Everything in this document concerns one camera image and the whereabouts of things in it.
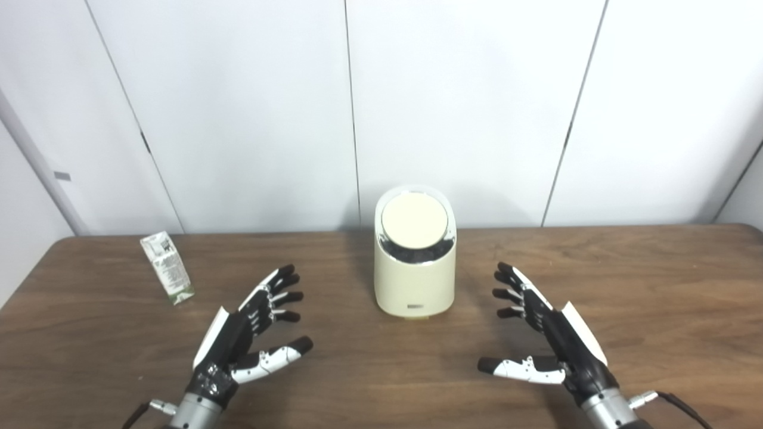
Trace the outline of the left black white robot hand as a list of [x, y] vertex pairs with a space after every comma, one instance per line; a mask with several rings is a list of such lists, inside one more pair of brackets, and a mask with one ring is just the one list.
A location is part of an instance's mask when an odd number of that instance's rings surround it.
[[277, 322], [296, 323], [300, 315], [283, 305], [303, 299], [287, 291], [300, 276], [292, 264], [279, 267], [257, 284], [234, 312], [220, 307], [193, 359], [185, 392], [225, 409], [239, 387], [283, 369], [309, 353], [314, 342], [302, 336], [280, 347], [252, 352], [254, 340]]

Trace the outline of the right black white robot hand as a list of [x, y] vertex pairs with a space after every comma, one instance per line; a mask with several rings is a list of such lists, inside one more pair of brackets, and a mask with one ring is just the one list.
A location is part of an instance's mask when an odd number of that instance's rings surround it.
[[498, 317], [526, 322], [546, 339], [553, 355], [524, 359], [482, 356], [477, 362], [480, 372], [527, 383], [562, 385], [578, 406], [621, 386], [603, 354], [584, 340], [590, 329], [583, 321], [577, 323], [579, 317], [572, 314], [572, 304], [556, 309], [520, 269], [508, 263], [498, 263], [494, 278], [503, 287], [494, 288], [493, 296], [512, 303], [498, 309]]

